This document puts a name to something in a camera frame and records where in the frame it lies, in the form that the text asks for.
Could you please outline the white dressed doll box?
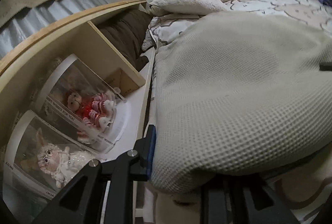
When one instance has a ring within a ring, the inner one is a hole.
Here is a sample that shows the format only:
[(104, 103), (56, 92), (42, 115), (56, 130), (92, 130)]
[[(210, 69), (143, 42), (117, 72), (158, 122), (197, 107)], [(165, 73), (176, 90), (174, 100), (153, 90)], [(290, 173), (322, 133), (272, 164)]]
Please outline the white dressed doll box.
[(28, 110), (16, 120), (7, 144), (3, 179), (17, 190), (51, 200), (96, 158), (87, 147)]

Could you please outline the red dressed doll box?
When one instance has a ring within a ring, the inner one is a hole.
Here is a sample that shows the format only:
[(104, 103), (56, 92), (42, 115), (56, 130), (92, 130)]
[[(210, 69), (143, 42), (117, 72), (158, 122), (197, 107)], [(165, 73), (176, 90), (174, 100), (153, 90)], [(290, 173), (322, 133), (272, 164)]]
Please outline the red dressed doll box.
[(54, 58), (32, 95), (39, 117), (98, 154), (122, 137), (131, 106), (76, 55)]

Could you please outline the wooden curved headboard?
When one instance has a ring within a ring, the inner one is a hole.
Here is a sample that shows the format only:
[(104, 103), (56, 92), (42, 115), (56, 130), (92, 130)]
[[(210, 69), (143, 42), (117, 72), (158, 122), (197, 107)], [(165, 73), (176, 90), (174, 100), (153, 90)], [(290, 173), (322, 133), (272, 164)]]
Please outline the wooden curved headboard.
[[(130, 104), (128, 124), (114, 148), (107, 154), (92, 151), (101, 163), (116, 160), (144, 138), (144, 119), (154, 65), (155, 49), (142, 52), (149, 62), (141, 71), (111, 44), (97, 25), (128, 9), (146, 12), (145, 0), (102, 5), (56, 21), (33, 34), (1, 59), (1, 147), (3, 175), (5, 153), (18, 120), (33, 109), (32, 95), (46, 66), (57, 57), (74, 54)], [(2, 180), (1, 223), (34, 223), (52, 200), (29, 190), (17, 190)]]

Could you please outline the pink fluffy pillow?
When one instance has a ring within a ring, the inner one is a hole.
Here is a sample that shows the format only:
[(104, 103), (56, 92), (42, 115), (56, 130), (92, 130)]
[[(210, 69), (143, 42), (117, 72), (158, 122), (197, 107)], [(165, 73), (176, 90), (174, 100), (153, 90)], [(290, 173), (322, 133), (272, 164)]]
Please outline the pink fluffy pillow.
[(163, 16), (166, 12), (208, 15), (229, 11), (229, 7), (221, 0), (152, 0), (149, 7), (155, 16)]

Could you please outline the dark brown cushion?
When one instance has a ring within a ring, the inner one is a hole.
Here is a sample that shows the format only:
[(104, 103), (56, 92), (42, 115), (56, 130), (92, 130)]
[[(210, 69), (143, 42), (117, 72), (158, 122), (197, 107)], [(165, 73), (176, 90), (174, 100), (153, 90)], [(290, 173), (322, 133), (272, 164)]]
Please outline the dark brown cushion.
[(141, 53), (151, 20), (152, 16), (143, 11), (128, 9), (100, 23), (97, 28), (137, 71), (141, 71), (149, 62)]

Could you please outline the grey pleated curtain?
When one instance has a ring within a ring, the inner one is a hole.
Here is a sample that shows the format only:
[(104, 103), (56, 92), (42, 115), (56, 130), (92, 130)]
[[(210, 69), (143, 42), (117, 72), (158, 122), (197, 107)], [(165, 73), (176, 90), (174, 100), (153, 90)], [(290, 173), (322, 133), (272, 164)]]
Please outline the grey pleated curtain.
[(106, 0), (49, 0), (34, 8), (24, 8), (1, 27), (1, 57), (42, 28), (93, 7)]

